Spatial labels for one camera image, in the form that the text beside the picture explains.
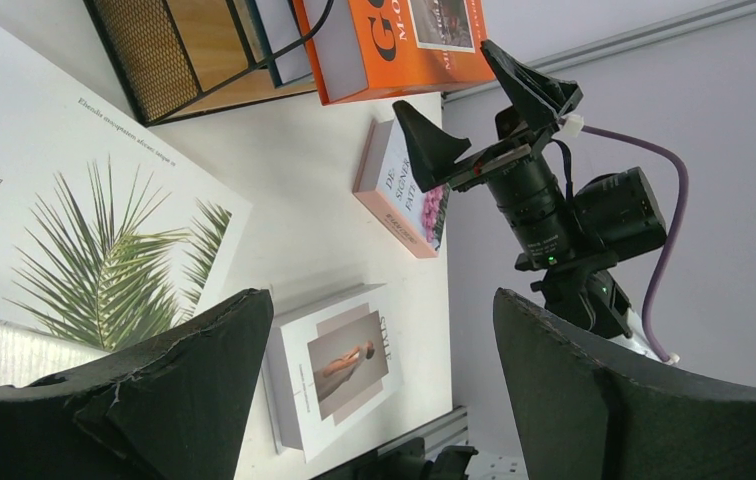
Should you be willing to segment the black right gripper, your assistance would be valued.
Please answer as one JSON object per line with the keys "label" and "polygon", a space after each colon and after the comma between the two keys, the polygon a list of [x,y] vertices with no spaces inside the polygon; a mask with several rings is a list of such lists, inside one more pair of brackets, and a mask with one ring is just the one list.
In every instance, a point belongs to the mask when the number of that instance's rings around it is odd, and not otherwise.
{"label": "black right gripper", "polygon": [[566,264],[579,256],[580,228],[542,150],[552,140],[550,127],[577,108],[583,92],[577,82],[541,73],[492,40],[481,42],[481,52],[514,108],[495,116],[498,141],[462,158],[469,139],[395,101],[413,178],[422,192],[446,183],[458,192],[485,185],[521,247],[517,269]]}

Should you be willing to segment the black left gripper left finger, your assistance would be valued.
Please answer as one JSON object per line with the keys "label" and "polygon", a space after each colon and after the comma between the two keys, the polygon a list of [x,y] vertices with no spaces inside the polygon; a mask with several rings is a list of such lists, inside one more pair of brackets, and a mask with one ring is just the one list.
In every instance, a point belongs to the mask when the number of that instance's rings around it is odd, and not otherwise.
{"label": "black left gripper left finger", "polygon": [[246,289],[124,350],[0,386],[0,479],[231,479],[274,316]]}

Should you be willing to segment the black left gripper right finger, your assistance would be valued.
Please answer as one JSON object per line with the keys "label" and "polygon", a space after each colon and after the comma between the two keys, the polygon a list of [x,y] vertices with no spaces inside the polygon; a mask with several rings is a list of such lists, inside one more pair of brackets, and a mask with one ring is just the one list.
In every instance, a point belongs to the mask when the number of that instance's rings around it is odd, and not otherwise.
{"label": "black left gripper right finger", "polygon": [[756,387],[648,359],[509,289],[493,327],[532,479],[756,479]]}

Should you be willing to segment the orange Good Morning book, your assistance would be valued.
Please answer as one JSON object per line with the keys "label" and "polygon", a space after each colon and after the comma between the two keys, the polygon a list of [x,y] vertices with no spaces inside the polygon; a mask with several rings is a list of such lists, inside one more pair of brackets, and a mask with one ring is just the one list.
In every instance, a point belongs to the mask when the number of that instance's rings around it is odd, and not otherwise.
{"label": "orange Good Morning book", "polygon": [[297,1],[322,104],[431,92],[493,81],[480,51],[482,4],[467,0]]}

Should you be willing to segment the white Style magazine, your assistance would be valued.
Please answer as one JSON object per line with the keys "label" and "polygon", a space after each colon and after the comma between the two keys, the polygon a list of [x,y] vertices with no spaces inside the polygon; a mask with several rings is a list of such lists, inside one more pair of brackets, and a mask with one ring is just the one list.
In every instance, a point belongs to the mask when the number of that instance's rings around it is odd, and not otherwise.
{"label": "white Style magazine", "polygon": [[384,284],[276,315],[262,363],[275,449],[311,461],[403,383]]}

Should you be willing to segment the white Singularity book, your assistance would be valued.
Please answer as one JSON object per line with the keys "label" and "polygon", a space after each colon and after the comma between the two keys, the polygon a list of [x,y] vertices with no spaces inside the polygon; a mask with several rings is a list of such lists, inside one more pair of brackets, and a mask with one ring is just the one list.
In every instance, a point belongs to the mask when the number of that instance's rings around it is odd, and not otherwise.
{"label": "white Singularity book", "polygon": [[0,26],[0,386],[226,296],[251,204]]}

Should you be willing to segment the teal Humor book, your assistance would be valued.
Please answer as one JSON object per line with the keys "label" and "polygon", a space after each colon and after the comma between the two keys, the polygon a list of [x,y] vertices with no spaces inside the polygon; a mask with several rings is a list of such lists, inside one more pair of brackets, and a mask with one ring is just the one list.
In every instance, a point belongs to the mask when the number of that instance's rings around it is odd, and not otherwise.
{"label": "teal Humor book", "polygon": [[[275,54],[300,39],[295,11],[289,0],[248,0],[248,11],[259,28],[261,50],[265,57]],[[306,84],[312,70],[303,45],[267,64],[276,88]]]}

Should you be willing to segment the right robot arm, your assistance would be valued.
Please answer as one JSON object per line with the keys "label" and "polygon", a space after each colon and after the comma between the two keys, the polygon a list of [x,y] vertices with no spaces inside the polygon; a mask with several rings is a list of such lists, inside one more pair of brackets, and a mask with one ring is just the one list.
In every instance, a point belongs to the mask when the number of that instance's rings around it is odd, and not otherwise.
{"label": "right robot arm", "polygon": [[543,152],[561,133],[583,130],[574,113],[583,97],[579,85],[522,64],[493,41],[484,41],[481,51],[510,101],[496,115],[494,144],[472,152],[468,139],[448,134],[410,103],[393,105],[417,185],[427,192],[487,187],[520,244],[516,269],[543,273],[531,288],[543,295],[545,308],[660,360],[646,319],[611,275],[618,263],[667,240],[644,172],[602,175],[582,188],[570,173],[557,177]]}

